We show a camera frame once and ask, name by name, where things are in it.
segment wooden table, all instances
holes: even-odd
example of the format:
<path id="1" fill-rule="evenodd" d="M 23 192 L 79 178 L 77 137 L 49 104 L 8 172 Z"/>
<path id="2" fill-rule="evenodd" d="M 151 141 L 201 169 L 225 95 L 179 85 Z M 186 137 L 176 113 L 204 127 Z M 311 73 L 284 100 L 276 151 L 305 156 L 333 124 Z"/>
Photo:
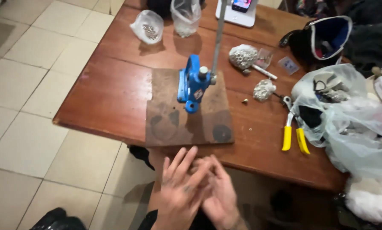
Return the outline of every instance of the wooden table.
<path id="1" fill-rule="evenodd" d="M 216 34 L 212 5 L 216 5 L 216 1 L 207 1 L 198 33 L 182 39 L 174 32 L 172 22 L 166 21 L 162 42 L 152 46 L 141 42 L 129 28 L 140 13 L 133 3 L 134 0 L 127 0 L 120 9 L 57 112 L 54 124 L 126 144 L 144 145 L 146 102 L 152 97 L 151 69 L 183 68 L 193 53 L 200 56 L 201 63 L 211 66 Z M 265 102 L 252 98 L 254 86 L 265 77 L 256 71 L 243 77 L 229 64 L 229 50 L 240 44 L 273 50 L 273 61 L 267 70 L 279 77 L 275 82 L 277 92 L 285 95 L 290 94 L 294 84 L 305 74 L 300 70 L 288 76 L 277 61 L 285 56 L 293 58 L 291 53 L 271 44 L 276 44 L 289 30 L 287 24 L 294 24 L 291 27 L 296 29 L 303 27 L 307 20 L 271 8 L 258 6 L 258 9 L 258 12 L 264 10 L 269 17 L 257 18 L 257 22 L 270 24 L 273 29 L 257 25 L 254 29 L 246 29 L 226 24 L 221 43 L 218 69 L 224 73 L 235 144 L 200 146 L 199 154 L 216 154 L 224 165 L 236 169 L 317 189 L 340 191 L 346 178 L 333 167 L 323 149 L 308 144 L 311 154 L 301 154 L 293 133 L 291 149 L 280 150 L 286 110 L 277 97 L 272 96 Z M 267 20 L 275 17 L 276 21 Z M 281 29 L 278 23 L 283 18 L 286 22 Z M 241 103 L 245 98 L 249 99 L 247 106 Z"/>

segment phone screen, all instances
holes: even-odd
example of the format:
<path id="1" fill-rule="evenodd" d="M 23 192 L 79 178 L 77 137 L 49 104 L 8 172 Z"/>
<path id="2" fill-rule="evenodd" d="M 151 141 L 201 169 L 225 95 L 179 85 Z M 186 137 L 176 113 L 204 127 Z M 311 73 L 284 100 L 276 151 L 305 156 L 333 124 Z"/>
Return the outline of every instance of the phone screen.
<path id="1" fill-rule="evenodd" d="M 249 8 L 249 5 L 251 4 L 251 0 L 234 0 L 234 5 L 242 7 L 242 8 Z"/>

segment sticker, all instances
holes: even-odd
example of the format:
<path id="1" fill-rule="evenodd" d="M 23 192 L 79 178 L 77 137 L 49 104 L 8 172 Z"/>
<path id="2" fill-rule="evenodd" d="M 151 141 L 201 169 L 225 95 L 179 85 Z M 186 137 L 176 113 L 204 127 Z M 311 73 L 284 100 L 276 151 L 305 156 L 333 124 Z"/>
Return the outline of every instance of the sticker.
<path id="1" fill-rule="evenodd" d="M 194 93 L 194 97 L 196 100 L 201 98 L 203 95 L 204 95 L 204 92 L 202 91 L 202 89 L 199 89 L 199 90 L 195 91 L 195 93 Z"/>
<path id="2" fill-rule="evenodd" d="M 292 75 L 294 72 L 299 70 L 299 66 L 297 66 L 295 62 L 293 62 L 289 57 L 282 58 L 280 61 L 278 61 L 278 64 L 285 68 L 289 75 Z"/>

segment white pen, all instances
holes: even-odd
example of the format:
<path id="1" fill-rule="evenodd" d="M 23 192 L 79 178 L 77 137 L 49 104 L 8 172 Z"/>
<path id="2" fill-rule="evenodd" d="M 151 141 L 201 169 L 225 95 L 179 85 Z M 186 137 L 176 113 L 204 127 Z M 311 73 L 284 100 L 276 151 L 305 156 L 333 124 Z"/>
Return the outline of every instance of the white pen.
<path id="1" fill-rule="evenodd" d="M 255 64 L 253 64 L 252 67 L 253 67 L 255 70 L 257 70 L 257 71 L 259 71 L 259 72 L 265 74 L 266 76 L 272 78 L 273 80 L 276 80 L 276 79 L 278 78 L 277 76 L 275 76 L 275 75 L 269 73 L 268 71 L 262 69 L 261 67 L 255 65 Z"/>

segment yellow handle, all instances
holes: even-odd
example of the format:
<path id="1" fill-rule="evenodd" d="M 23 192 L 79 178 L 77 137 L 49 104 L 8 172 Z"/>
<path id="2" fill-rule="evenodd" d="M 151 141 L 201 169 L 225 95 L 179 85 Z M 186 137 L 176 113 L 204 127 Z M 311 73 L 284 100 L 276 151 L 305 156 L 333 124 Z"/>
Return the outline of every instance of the yellow handle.
<path id="1" fill-rule="evenodd" d="M 300 151 L 304 154 L 310 154 L 306 145 L 305 133 L 302 128 L 296 129 L 297 141 L 299 142 Z"/>
<path id="2" fill-rule="evenodd" d="M 282 151 L 287 151 L 290 149 L 291 139 L 292 139 L 292 127 L 291 126 L 285 126 L 285 134 L 283 136 Z"/>

